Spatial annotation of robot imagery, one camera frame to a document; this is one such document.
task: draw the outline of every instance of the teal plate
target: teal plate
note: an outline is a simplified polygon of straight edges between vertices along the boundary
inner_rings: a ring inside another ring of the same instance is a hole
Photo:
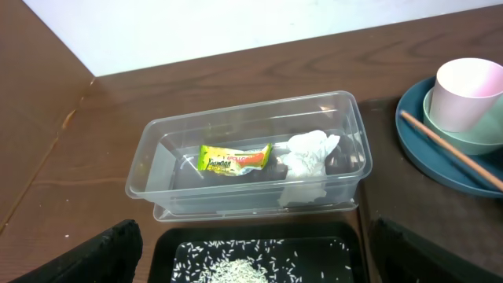
[[[445,186],[471,195],[503,198],[503,193],[495,186],[400,116],[400,111],[405,110],[417,120],[423,121],[423,100],[434,85],[435,77],[420,81],[407,90],[398,103],[395,123],[406,155],[423,173]],[[503,179],[503,149],[470,157],[490,173]]]

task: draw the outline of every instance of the black container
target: black container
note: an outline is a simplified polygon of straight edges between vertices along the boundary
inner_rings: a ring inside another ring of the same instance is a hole
[[[285,245],[276,246],[269,254],[264,252],[264,262],[271,256],[284,259],[287,253],[293,258],[293,250],[297,250],[301,262],[299,270],[304,283],[366,282],[358,236],[344,222],[327,222],[169,230],[157,241],[149,283],[171,281],[174,259],[177,256],[178,260],[187,259],[186,250],[180,247],[182,243],[269,239],[285,239]],[[334,249],[336,245],[342,246],[342,244],[344,249]],[[253,252],[253,248],[237,252],[232,260],[246,259],[250,251]],[[279,277],[277,281],[281,282],[283,278]]]

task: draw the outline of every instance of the plastic cup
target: plastic cup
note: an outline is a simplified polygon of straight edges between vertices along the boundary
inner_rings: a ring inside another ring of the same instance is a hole
[[[449,61],[437,71],[430,118],[443,130],[469,130],[502,94],[499,64],[479,58]]]

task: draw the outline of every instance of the yellow wrapper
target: yellow wrapper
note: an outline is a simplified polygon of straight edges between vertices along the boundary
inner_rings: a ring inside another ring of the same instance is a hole
[[[267,164],[272,145],[262,150],[224,149],[202,145],[197,162],[197,170],[214,171],[227,176],[241,176],[252,170],[261,170]]]

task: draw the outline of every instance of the white wall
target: white wall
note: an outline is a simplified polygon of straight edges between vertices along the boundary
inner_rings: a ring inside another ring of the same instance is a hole
[[[24,1],[95,76],[503,3],[503,0]]]

